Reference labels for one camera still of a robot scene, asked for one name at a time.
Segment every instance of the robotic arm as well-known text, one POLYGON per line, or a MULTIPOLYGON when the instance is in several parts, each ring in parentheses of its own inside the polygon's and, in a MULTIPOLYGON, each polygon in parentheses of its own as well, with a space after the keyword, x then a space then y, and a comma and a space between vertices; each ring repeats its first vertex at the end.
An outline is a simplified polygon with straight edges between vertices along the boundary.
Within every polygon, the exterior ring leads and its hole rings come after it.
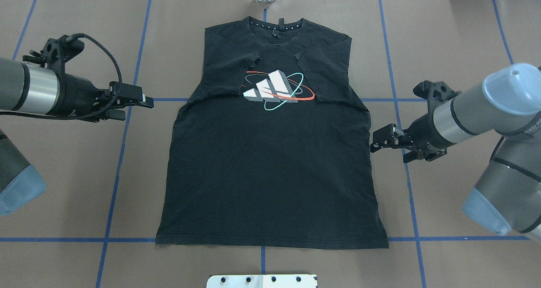
MULTIPOLYGON (((124 84, 113 56, 92 37, 76 33, 49 39, 41 52, 23 62, 0 58, 0 115, 49 120, 125 120, 127 106, 154 107, 138 86, 124 84), (85 78, 66 74, 66 62, 79 55, 87 38, 112 60, 118 82, 97 89, 85 78)), ((43 193, 45 182, 0 130, 0 215, 7 215, 43 193)))
POLYGON ((516 230, 541 241, 541 68, 514 64, 465 93, 444 82, 421 82, 413 92, 428 113, 405 130, 389 124, 373 133, 371 152, 404 148, 404 163, 433 161, 447 147, 494 129, 502 139, 462 210, 487 230, 516 230))

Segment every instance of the garment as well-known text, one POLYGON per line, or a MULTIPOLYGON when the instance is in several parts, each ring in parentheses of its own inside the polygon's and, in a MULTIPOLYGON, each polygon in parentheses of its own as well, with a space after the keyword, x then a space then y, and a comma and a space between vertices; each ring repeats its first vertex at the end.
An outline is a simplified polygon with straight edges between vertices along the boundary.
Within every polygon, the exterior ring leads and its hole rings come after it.
POLYGON ((248 17, 205 30, 157 244, 388 247, 351 38, 305 19, 285 27, 248 17))

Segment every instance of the black rubber band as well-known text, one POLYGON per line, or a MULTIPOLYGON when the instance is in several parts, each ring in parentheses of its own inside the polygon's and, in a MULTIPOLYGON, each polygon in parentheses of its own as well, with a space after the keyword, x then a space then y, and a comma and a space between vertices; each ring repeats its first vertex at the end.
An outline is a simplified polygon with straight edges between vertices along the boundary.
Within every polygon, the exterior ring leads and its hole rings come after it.
POLYGON ((539 225, 541 225, 541 216, 539 216, 539 218, 531 226, 529 226, 528 228, 525 228, 524 230, 519 231, 519 232, 521 232, 522 234, 528 233, 531 230, 537 228, 539 225))
POLYGON ((23 70, 25 71, 25 84, 23 85, 23 92, 21 93, 19 102, 11 109, 13 111, 19 110, 23 106, 27 100, 28 91, 30 90, 30 72, 28 71, 28 66, 25 63, 22 63, 21 65, 23 65, 23 70))
POLYGON ((460 121, 458 121, 458 118, 456 117, 456 113, 454 112, 454 99, 451 100, 451 116, 453 117, 454 122, 458 125, 458 127, 461 130, 464 130, 467 134, 471 134, 472 136, 477 136, 475 132, 470 132, 467 128, 464 127, 464 125, 461 124, 460 121))
POLYGON ((496 161, 498 163, 502 163, 503 165, 506 165, 506 166, 508 166, 508 167, 510 167, 510 168, 512 168, 512 169, 514 169, 514 170, 528 176, 529 178, 534 179, 535 181, 537 181, 537 182, 539 182, 541 184, 541 176, 538 176, 538 175, 530 172, 527 169, 524 169, 524 168, 522 168, 522 167, 520 167, 520 166, 518 166, 518 165, 516 165, 516 164, 514 164, 512 162, 509 162, 507 160, 504 160, 504 159, 501 159, 501 158, 498 158, 498 157, 495 157, 492 160, 496 161))

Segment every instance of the black shirt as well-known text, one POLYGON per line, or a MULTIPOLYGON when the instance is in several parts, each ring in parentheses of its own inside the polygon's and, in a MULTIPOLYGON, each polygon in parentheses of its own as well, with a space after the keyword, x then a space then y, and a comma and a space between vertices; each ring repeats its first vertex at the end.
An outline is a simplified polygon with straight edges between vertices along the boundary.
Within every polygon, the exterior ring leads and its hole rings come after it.
POLYGON ((302 19, 205 30, 173 126, 157 244, 387 248, 351 38, 302 19))

